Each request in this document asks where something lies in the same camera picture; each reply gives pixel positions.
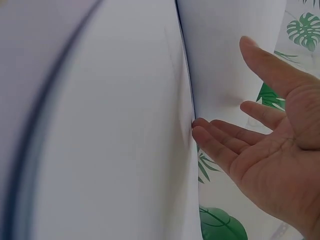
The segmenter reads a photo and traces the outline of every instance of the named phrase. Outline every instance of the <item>patterned fabric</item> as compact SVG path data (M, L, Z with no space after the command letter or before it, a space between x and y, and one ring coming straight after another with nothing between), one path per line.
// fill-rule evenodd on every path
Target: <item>patterned fabric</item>
M288 1L274 54L295 68L319 78L319 42L320 0ZM285 110L285 100L265 84L262 85L256 101ZM248 119L246 128L264 134L271 132L253 118ZM201 150L198 153L198 166L201 205L199 212L204 240L247 240L259 231L260 239L303 239L292 226L250 205L249 200L244 199L236 186ZM250 221L248 215L254 218L254 221Z

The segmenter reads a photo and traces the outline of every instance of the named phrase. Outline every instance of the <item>skin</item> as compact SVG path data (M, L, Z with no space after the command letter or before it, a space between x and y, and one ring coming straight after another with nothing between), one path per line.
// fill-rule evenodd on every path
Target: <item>skin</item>
M307 240L320 239L320 80L242 37L248 67L280 97L285 112L245 101L240 108L273 130L265 135L196 119L192 136L259 208Z

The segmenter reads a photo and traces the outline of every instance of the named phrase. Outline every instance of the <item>monstera leaf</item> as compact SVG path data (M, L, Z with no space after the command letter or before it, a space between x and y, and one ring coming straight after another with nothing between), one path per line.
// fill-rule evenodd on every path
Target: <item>monstera leaf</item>
M200 207L203 240L248 240L242 224L219 208Z
M284 111L285 109L285 100L280 98L270 87L268 87L265 83L262 85L259 95L257 97L257 102L262 100L262 104L280 109Z
M286 32L295 44L313 52L320 41L320 19L310 12L304 13L286 26Z

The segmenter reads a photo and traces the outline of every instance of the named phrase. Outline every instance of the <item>tropical leaf pattern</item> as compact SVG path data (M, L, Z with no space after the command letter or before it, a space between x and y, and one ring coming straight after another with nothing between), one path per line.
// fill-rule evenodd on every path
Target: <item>tropical leaf pattern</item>
M295 44L314 52L320 42L320 19L310 12L304 13L286 26L286 32Z
M243 225L219 208L199 207L203 240L248 240Z
M214 171L214 172L220 172L218 169L213 167L213 165L216 165L216 163L210 159L208 159L203 152L201 152L200 149L198 149L198 152L200 155L198 156L198 167L201 171L202 175L210 182L210 177L207 173L207 170ZM202 180L200 176L198 176L198 181L202 184L205 182Z
M259 95L257 97L257 102L260 102L263 105L280 109L282 111L285 110L286 101L283 98L280 98L275 91L273 91L270 87L268 87L265 83L262 85Z
M282 52L279 52L279 51L274 51L273 52L275 55L277 55L278 57L282 58L282 59L285 59L291 63L294 63L294 64L300 64L300 62L296 61L296 60L293 60L293 58L296 58L296 57L299 57L298 55L290 55L290 54L284 54Z
M320 0L313 0L313 7L316 6L316 2L318 1L318 5L319 5L319 8L320 8ZM308 2L308 0L302 0L302 3L303 4L306 4L306 2Z

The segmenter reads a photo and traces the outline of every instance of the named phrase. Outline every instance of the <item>white surface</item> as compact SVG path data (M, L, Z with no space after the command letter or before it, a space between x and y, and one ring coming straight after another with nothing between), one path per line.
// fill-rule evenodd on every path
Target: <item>white surface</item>
M89 24L42 151L33 239L201 239L175 11L171 0L108 0Z
M33 104L66 41L95 2L0 0L1 215L14 157Z
M262 81L245 65L247 35L273 52L286 0L178 0L197 117L244 126L239 105L256 100Z

